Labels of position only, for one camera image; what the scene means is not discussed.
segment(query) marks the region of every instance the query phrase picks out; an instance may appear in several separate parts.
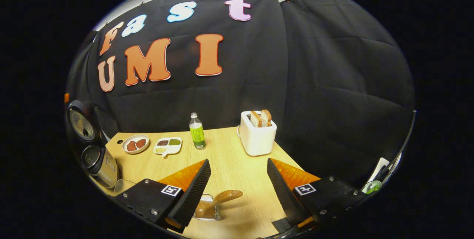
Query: green food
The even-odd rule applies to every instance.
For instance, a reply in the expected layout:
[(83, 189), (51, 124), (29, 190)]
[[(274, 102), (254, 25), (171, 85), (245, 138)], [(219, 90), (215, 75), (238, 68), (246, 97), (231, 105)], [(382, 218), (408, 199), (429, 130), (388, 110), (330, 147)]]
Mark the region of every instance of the green food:
[(168, 146), (177, 146), (180, 145), (181, 141), (178, 139), (171, 139), (170, 142), (168, 143)]

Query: white plate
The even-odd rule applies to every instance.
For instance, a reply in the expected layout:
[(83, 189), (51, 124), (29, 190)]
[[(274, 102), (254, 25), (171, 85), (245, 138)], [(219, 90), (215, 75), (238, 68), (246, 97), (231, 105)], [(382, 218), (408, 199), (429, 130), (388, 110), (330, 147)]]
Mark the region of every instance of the white plate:
[[(180, 141), (180, 144), (179, 145), (176, 145), (176, 146), (169, 146), (169, 145), (166, 145), (166, 146), (159, 146), (158, 143), (160, 141), (163, 141), (163, 140), (168, 140), (168, 144), (170, 143), (169, 141), (171, 139), (176, 139), (176, 140), (179, 140)], [(173, 153), (178, 153), (181, 149), (181, 145), (183, 144), (183, 140), (180, 138), (180, 137), (169, 137), (169, 138), (161, 138), (160, 140), (158, 140), (156, 142), (156, 144), (154, 145), (154, 148), (153, 148), (153, 153), (156, 153), (158, 155), (162, 155), (163, 157), (166, 157), (166, 155), (169, 155), (169, 154), (173, 154)], [(162, 153), (159, 153), (157, 150), (158, 148), (165, 148), (164, 152)]]
[[(127, 150), (127, 145), (130, 143), (130, 141), (135, 141), (135, 143), (137, 143), (137, 141), (140, 141), (141, 139), (146, 140), (145, 145), (142, 148), (139, 148), (135, 151)], [(149, 144), (150, 144), (150, 139), (148, 138), (148, 136), (146, 136), (146, 135), (134, 135), (134, 136), (131, 136), (131, 137), (127, 138), (127, 140), (123, 141), (122, 150), (125, 151), (126, 153), (140, 153), (141, 151), (147, 149)]]

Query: plastic bottle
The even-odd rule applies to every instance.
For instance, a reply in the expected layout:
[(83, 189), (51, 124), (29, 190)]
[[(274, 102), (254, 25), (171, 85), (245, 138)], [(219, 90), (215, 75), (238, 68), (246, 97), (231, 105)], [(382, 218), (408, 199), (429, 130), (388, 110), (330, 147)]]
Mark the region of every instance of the plastic bottle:
[(203, 149), (206, 146), (204, 141), (203, 123), (198, 119), (196, 112), (191, 113), (191, 121), (189, 122), (189, 129), (193, 137), (194, 146), (198, 149)]

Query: white box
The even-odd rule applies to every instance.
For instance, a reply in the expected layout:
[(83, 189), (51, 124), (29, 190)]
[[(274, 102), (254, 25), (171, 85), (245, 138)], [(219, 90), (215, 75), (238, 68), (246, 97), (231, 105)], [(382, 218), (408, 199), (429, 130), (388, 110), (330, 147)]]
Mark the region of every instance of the white box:
[(251, 156), (271, 153), (273, 142), (275, 141), (276, 124), (271, 121), (271, 126), (255, 127), (248, 118), (250, 112), (244, 111), (240, 114), (240, 132), (239, 127), (237, 127), (237, 135), (240, 137), (245, 151)]

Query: toast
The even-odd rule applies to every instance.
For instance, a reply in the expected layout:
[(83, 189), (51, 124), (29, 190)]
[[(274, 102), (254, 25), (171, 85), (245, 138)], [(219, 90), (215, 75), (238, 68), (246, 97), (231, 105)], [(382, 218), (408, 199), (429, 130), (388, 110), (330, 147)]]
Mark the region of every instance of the toast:
[(271, 126), (271, 114), (268, 110), (262, 109), (262, 114), (260, 114), (262, 118), (262, 127)]
[(253, 110), (250, 112), (250, 122), (255, 127), (261, 127), (263, 123), (262, 118), (259, 116), (259, 114), (257, 114), (257, 112)]

